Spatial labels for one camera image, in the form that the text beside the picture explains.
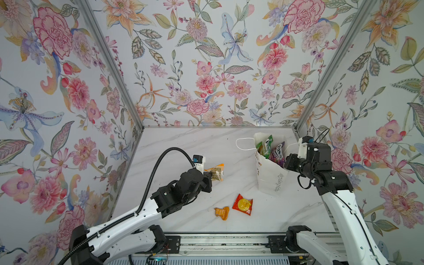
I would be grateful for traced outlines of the beige cracker packet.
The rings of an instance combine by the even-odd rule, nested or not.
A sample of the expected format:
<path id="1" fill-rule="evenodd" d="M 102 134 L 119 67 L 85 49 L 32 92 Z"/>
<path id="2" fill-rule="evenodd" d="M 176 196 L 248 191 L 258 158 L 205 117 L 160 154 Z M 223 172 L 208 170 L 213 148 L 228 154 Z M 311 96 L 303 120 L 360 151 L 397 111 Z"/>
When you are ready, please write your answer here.
<path id="1" fill-rule="evenodd" d="M 220 181 L 222 182 L 224 180 L 223 175 L 224 175 L 224 167 L 225 165 L 219 164 L 215 167 L 206 169 L 204 172 L 211 177 L 212 181 Z"/>

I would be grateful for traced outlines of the white paper bag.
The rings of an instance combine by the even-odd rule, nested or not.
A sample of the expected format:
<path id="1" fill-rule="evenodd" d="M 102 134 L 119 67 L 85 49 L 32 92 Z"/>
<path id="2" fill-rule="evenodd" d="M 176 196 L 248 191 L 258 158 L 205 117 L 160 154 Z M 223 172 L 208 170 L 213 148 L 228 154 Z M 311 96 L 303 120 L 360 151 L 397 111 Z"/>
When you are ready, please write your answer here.
<path id="1" fill-rule="evenodd" d="M 242 151 L 254 152 L 258 190 L 274 197 L 281 197 L 288 183 L 289 171 L 272 162 L 270 159 L 266 159 L 262 156 L 262 153 L 259 154 L 256 150 L 256 145 L 260 141 L 264 142 L 270 135 L 273 136 L 272 149 L 278 144 L 285 142 L 285 159 L 286 156 L 289 155 L 289 151 L 298 146 L 296 143 L 290 142 L 283 134 L 262 132 L 255 133 L 251 138 L 239 138 L 236 140 L 235 144 L 236 147 Z"/>

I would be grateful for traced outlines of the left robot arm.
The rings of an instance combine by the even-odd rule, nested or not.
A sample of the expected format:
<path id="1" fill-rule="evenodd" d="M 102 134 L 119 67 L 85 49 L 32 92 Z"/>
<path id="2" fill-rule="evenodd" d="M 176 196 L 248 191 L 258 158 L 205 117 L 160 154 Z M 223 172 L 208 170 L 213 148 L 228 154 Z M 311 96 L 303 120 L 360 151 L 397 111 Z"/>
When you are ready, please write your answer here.
<path id="1" fill-rule="evenodd" d="M 212 175 L 190 169 L 179 180 L 159 188 L 141 209 L 135 208 L 104 224 L 75 228 L 68 261 L 73 265 L 107 265 L 138 252 L 158 253 L 166 243 L 159 220 L 188 206 L 201 192 L 210 193 Z"/>

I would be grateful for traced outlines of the green Lays chips bag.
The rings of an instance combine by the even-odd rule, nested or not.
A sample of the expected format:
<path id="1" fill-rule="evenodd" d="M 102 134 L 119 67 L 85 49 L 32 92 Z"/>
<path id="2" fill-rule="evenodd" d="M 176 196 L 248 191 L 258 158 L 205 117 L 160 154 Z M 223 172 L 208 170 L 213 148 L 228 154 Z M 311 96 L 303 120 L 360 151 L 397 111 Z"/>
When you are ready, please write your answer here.
<path id="1" fill-rule="evenodd" d="M 257 152 L 258 152 L 259 154 L 261 154 L 261 153 L 262 153 L 262 150 L 263 150 L 263 142 L 262 142 L 262 141 L 260 141 L 260 142 L 256 145 L 256 150 L 257 150 Z"/>

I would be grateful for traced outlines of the red yellow snack packet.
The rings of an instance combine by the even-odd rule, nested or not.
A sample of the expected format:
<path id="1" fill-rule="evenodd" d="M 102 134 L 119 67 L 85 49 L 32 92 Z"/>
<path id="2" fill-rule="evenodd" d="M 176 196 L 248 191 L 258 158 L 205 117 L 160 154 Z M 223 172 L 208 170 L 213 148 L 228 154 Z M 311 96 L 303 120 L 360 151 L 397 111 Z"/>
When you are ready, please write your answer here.
<path id="1" fill-rule="evenodd" d="M 252 205 L 253 205 L 252 199 L 246 199 L 241 194 L 239 194 L 233 204 L 232 209 L 245 213 L 250 216 L 252 213 Z"/>

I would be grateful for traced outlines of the magenta Fox's candy bag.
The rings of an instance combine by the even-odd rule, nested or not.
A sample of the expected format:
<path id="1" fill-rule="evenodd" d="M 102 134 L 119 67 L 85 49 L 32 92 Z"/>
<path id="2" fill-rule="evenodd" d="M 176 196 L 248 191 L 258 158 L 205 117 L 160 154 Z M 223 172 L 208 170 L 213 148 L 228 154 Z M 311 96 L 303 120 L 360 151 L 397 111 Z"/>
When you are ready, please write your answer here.
<path id="1" fill-rule="evenodd" d="M 284 146 L 285 142 L 278 144 L 275 148 L 271 150 L 271 154 L 269 159 L 278 164 L 280 167 L 283 167 L 285 164 L 285 156 L 284 156 Z"/>

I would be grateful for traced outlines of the small orange snack packet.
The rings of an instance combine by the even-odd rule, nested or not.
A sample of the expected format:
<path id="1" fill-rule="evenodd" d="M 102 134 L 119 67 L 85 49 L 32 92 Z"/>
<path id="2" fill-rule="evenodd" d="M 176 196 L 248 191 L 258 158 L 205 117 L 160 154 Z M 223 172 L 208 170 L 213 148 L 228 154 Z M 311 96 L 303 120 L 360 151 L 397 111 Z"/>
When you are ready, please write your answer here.
<path id="1" fill-rule="evenodd" d="M 225 206 L 223 208 L 215 208 L 214 210 L 216 217 L 220 217 L 223 221 L 226 221 L 228 219 L 230 210 L 228 206 Z"/>

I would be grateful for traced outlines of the green Fox's candy bag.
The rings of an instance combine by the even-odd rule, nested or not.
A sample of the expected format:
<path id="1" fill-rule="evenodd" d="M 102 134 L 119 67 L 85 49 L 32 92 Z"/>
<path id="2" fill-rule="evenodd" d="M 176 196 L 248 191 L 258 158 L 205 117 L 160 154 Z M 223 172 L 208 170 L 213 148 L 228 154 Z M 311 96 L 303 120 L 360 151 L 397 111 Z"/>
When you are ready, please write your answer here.
<path id="1" fill-rule="evenodd" d="M 262 149 L 262 156 L 266 159 L 269 159 L 271 152 L 272 152 L 272 144 L 273 144 L 273 136 L 270 135 L 264 142 L 263 142 L 263 149 Z"/>

